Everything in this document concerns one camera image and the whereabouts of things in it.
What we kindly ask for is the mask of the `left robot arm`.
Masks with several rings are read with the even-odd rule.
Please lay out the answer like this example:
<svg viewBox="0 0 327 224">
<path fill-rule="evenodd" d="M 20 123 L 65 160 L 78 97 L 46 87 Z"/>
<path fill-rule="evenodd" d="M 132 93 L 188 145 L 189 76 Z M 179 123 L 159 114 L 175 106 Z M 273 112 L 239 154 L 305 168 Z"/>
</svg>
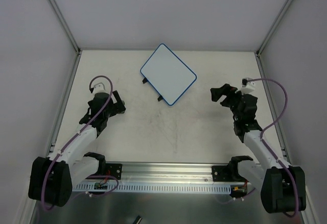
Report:
<svg viewBox="0 0 327 224">
<path fill-rule="evenodd" d="M 125 103 L 115 90 L 113 97 L 105 91 L 95 93 L 88 105 L 79 121 L 77 137 L 69 146 L 34 160 L 28 190 L 30 199 L 62 207 L 80 182 L 89 176 L 101 178 L 108 172 L 105 156 L 86 149 L 105 130 L 110 117 L 125 112 Z"/>
</svg>

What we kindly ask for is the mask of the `blue framed whiteboard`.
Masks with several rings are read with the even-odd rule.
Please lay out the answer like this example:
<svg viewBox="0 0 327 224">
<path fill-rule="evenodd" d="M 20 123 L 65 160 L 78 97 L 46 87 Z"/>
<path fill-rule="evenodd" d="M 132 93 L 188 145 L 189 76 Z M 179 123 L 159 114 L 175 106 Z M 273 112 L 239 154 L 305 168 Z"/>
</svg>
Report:
<svg viewBox="0 0 327 224">
<path fill-rule="evenodd" d="M 197 80 L 193 70 L 164 43 L 146 60 L 140 73 L 169 106 L 173 106 Z"/>
</svg>

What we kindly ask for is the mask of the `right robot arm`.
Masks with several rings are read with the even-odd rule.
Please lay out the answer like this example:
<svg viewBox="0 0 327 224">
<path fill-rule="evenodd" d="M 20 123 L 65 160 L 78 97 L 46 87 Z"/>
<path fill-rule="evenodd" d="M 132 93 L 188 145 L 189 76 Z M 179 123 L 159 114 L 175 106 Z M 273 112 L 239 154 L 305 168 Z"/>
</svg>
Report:
<svg viewBox="0 0 327 224">
<path fill-rule="evenodd" d="M 306 209 L 305 173 L 280 158 L 264 138 L 264 130 L 256 119 L 257 97 L 251 95 L 253 82 L 243 80 L 242 88 L 224 84 L 211 88 L 211 99 L 232 112 L 233 129 L 239 140 L 254 154 L 234 156 L 224 173 L 235 181 L 245 180 L 260 192 L 261 202 L 268 213 L 283 213 L 289 217 Z"/>
</svg>

